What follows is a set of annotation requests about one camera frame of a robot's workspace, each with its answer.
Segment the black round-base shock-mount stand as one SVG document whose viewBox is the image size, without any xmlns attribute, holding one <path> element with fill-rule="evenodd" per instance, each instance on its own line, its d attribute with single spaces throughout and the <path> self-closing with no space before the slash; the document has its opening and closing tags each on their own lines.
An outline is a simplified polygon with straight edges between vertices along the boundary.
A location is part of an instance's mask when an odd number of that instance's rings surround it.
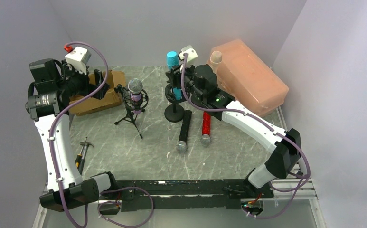
<svg viewBox="0 0 367 228">
<path fill-rule="evenodd" d="M 179 99 L 176 99 L 175 92 L 180 92 Z M 165 87 L 165 97 L 170 104 L 164 110 L 164 117 L 166 120 L 172 123 L 177 123 L 183 120 L 185 109 L 179 105 L 185 102 L 181 89 L 172 88 L 171 84 L 167 84 Z"/>
</svg>

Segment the purple glitter microphone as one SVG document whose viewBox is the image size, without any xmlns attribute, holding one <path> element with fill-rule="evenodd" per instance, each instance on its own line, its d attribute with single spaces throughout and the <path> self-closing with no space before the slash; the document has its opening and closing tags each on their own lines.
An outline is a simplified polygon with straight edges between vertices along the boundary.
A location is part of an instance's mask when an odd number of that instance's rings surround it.
<svg viewBox="0 0 367 228">
<path fill-rule="evenodd" d="M 137 78 L 133 78 L 128 82 L 127 86 L 130 93 L 130 103 L 133 107 L 133 113 L 140 114 L 142 112 L 141 105 L 143 103 L 142 81 Z"/>
</svg>

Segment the pink peach microphone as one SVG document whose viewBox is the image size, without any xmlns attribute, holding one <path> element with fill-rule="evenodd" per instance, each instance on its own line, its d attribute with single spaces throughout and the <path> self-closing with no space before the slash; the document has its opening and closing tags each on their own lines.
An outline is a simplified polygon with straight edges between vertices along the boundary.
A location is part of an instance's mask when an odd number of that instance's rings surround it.
<svg viewBox="0 0 367 228">
<path fill-rule="evenodd" d="M 209 65 L 214 74 L 217 73 L 219 64 L 222 62 L 222 53 L 220 51 L 213 51 L 209 58 Z"/>
</svg>

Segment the black tripod shock-mount stand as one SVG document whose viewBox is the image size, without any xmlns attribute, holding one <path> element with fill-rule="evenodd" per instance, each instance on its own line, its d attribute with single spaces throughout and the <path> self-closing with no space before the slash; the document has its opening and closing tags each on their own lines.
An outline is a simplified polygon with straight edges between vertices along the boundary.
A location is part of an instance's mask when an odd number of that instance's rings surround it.
<svg viewBox="0 0 367 228">
<path fill-rule="evenodd" d="M 127 87 L 123 87 L 121 84 L 118 84 L 117 87 L 114 88 L 114 91 L 121 95 L 122 103 L 126 110 L 125 117 L 114 122 L 114 125 L 118 125 L 122 121 L 132 123 L 137 129 L 140 138 L 143 139 L 143 136 L 137 127 L 136 119 L 138 114 L 146 112 L 146 107 L 149 101 L 148 93 L 143 89 L 138 94 L 132 94 Z"/>
</svg>

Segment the black glitter microphone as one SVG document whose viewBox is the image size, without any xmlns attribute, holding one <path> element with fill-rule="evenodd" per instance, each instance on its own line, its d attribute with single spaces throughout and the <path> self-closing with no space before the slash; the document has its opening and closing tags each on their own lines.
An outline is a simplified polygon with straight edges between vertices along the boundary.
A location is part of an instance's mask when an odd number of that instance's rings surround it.
<svg viewBox="0 0 367 228">
<path fill-rule="evenodd" d="M 176 150 L 179 153 L 184 153 L 187 150 L 187 139 L 188 139 L 188 133 L 190 129 L 191 117 L 192 117 L 192 111 L 185 110 L 183 120 L 182 120 L 181 130 L 179 133 L 179 140 L 176 145 Z"/>
</svg>

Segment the red glitter microphone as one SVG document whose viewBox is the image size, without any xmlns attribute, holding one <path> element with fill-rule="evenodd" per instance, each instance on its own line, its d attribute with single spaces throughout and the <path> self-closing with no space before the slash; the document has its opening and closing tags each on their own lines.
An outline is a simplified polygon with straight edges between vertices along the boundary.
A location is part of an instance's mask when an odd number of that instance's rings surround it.
<svg viewBox="0 0 367 228">
<path fill-rule="evenodd" d="M 203 122 L 202 122 L 202 135 L 200 142 L 204 147 L 208 147 L 211 144 L 211 116 L 207 112 L 203 112 Z"/>
</svg>

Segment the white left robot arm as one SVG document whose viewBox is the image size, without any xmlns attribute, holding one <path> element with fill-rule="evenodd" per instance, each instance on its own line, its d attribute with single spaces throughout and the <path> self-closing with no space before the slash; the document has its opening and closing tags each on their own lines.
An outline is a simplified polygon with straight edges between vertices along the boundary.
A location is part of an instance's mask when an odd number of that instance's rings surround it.
<svg viewBox="0 0 367 228">
<path fill-rule="evenodd" d="M 110 172 L 83 180 L 72 153 L 69 134 L 70 99 L 103 98 L 108 73 L 95 70 L 95 83 L 90 82 L 87 67 L 47 58 L 30 63 L 33 82 L 28 89 L 26 111 L 34 121 L 44 147 L 47 164 L 47 190 L 40 196 L 42 207 L 63 212 L 99 199 L 104 191 L 116 189 Z"/>
</svg>

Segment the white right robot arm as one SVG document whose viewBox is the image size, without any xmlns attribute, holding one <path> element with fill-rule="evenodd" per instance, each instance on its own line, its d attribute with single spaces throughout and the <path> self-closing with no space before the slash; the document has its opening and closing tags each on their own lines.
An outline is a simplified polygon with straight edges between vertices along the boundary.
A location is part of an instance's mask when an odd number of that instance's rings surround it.
<svg viewBox="0 0 367 228">
<path fill-rule="evenodd" d="M 275 179 L 285 179 L 301 158 L 300 134 L 275 126 L 252 113 L 229 93 L 218 88 L 217 76 L 209 65 L 191 66 L 181 71 L 173 66 L 165 73 L 171 101 L 188 101 L 216 119 L 231 124 L 257 140 L 269 153 L 268 160 L 254 168 L 244 182 L 258 190 Z"/>
</svg>

